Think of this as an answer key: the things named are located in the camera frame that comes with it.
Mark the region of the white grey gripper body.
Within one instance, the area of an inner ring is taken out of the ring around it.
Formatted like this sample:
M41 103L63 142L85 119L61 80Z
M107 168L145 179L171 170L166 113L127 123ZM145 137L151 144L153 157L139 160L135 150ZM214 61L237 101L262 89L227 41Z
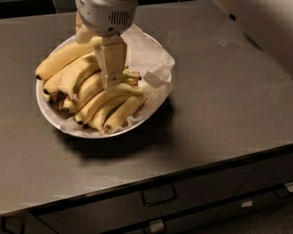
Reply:
M75 0L85 26L101 36L126 31L133 23L138 0Z

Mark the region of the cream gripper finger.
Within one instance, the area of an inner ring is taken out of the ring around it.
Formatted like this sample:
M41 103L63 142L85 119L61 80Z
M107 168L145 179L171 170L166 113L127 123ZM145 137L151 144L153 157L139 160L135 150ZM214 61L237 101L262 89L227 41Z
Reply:
M104 89L118 85L125 68L127 44L120 36L105 37L94 50L101 69Z
M75 19L75 39L78 44L100 45L103 42L102 37L94 35L86 27L79 13L76 13Z

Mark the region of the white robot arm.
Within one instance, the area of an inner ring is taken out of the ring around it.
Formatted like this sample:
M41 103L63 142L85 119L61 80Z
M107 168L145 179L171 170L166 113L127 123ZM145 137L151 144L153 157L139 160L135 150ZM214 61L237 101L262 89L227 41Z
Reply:
M293 79L293 0L211 0ZM132 24L138 0L75 0L81 30L106 42Z

